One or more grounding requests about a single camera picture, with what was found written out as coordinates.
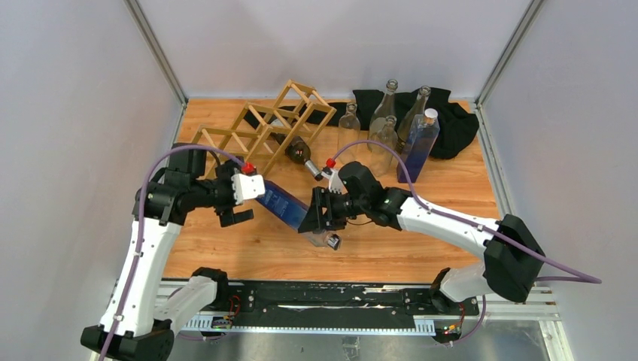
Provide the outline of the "dark bottle grey cap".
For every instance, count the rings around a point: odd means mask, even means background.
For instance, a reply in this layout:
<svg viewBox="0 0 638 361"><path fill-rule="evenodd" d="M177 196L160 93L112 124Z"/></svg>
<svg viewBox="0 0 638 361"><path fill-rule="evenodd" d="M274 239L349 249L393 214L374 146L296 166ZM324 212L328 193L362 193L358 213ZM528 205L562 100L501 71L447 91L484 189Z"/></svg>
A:
<svg viewBox="0 0 638 361"><path fill-rule="evenodd" d="M284 150L284 155L296 164L304 165L316 181L323 179L321 170L311 160L310 147L298 135L292 137Z"/></svg>

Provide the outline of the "clear bottle gold black label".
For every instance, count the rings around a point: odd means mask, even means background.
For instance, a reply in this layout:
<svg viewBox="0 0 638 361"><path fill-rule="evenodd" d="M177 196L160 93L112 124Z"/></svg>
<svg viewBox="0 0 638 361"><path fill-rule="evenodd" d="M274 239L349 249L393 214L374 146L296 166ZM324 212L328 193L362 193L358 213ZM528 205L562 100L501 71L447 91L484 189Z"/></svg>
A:
<svg viewBox="0 0 638 361"><path fill-rule="evenodd" d="M369 124L369 140L376 140L388 147L396 145L397 134L395 131L396 111L395 94L398 81L390 79L386 83L383 98L379 106L374 110Z"/></svg>

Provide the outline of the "clear square bottle silver cap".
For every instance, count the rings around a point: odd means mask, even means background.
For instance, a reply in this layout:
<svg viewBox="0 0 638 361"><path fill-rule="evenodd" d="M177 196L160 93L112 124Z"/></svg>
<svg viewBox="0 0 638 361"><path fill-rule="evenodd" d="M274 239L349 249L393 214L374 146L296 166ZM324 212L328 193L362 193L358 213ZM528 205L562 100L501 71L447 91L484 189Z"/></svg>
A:
<svg viewBox="0 0 638 361"><path fill-rule="evenodd" d="M375 120L375 128L371 130L369 140L374 144L369 144L371 155L371 170L376 177L386 174L392 163L393 156L390 151L396 146L398 136L395 131L396 117L394 115Z"/></svg>

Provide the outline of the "clear bottle white label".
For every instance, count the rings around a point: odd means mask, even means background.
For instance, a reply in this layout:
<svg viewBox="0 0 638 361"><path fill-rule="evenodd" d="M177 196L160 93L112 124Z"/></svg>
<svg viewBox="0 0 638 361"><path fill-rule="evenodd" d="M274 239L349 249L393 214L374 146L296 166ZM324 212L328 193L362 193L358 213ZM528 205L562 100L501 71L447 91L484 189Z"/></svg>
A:
<svg viewBox="0 0 638 361"><path fill-rule="evenodd" d="M422 86L418 90L418 94L415 99L415 103L412 105L410 110L406 113L404 118L401 120L399 124L399 128L397 130L397 143L395 147L395 151L398 154L401 154L403 148L406 145L407 138L410 133L410 129L412 127L412 122L417 115L422 115L425 110L425 105L427 100L430 97L432 90L429 86Z"/></svg>

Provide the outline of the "blue BLU labelled bottle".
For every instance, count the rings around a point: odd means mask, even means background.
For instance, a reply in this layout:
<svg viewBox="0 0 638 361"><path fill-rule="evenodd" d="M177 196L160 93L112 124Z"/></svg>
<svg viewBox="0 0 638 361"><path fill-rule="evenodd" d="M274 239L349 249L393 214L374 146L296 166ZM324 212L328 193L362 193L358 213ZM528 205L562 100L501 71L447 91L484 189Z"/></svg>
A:
<svg viewBox="0 0 638 361"><path fill-rule="evenodd" d="M427 108L422 114L416 115L412 122L408 139L401 153L401 160L413 183L418 179L439 135L438 116L436 109Z"/></svg>

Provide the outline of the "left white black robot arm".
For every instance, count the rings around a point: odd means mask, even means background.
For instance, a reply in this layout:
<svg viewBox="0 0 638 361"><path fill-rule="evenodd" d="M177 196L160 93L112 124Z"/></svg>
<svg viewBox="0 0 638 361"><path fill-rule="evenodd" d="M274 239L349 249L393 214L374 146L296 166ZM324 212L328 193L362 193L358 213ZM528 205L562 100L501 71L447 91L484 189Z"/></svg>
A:
<svg viewBox="0 0 638 361"><path fill-rule="evenodd" d="M252 210L235 208L265 193L263 176L247 161L228 155L218 176L204 178L206 158L216 148L176 143L147 171L135 195L132 238L106 312L86 327L81 344L106 360L165 360L181 329L203 308L213 311L232 300L229 279L201 267L166 302L156 303L164 268L187 215L213 208L223 227L251 220Z"/></svg>

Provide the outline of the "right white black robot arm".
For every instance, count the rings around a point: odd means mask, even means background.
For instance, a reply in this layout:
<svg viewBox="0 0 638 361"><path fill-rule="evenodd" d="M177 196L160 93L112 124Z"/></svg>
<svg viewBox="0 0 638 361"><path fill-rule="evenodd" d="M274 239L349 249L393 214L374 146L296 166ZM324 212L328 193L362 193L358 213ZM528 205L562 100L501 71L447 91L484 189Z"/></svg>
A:
<svg viewBox="0 0 638 361"><path fill-rule="evenodd" d="M444 268L432 282L430 304L440 314L489 293L511 302L527 300L542 261L524 249L543 251L521 218L481 218L440 207L408 190L383 187L360 162L333 170L331 176L342 182L340 190L312 190L300 233L341 230L350 219L365 215L377 226L429 235L477 256L473 265Z"/></svg>

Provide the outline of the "blue bottle silver cap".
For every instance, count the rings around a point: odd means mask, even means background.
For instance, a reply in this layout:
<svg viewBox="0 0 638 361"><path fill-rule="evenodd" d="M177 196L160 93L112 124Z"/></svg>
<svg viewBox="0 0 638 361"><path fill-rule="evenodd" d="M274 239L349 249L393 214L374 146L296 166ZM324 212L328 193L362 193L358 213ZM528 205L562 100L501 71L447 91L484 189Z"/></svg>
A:
<svg viewBox="0 0 638 361"><path fill-rule="evenodd" d="M258 198L257 201L266 210L275 215L298 235L301 235L310 241L315 247L329 247L333 250L338 250L340 248L342 238L334 232L323 231L321 233L299 233L299 227L308 213L307 204L271 180L264 180L264 184L266 190L265 195Z"/></svg>

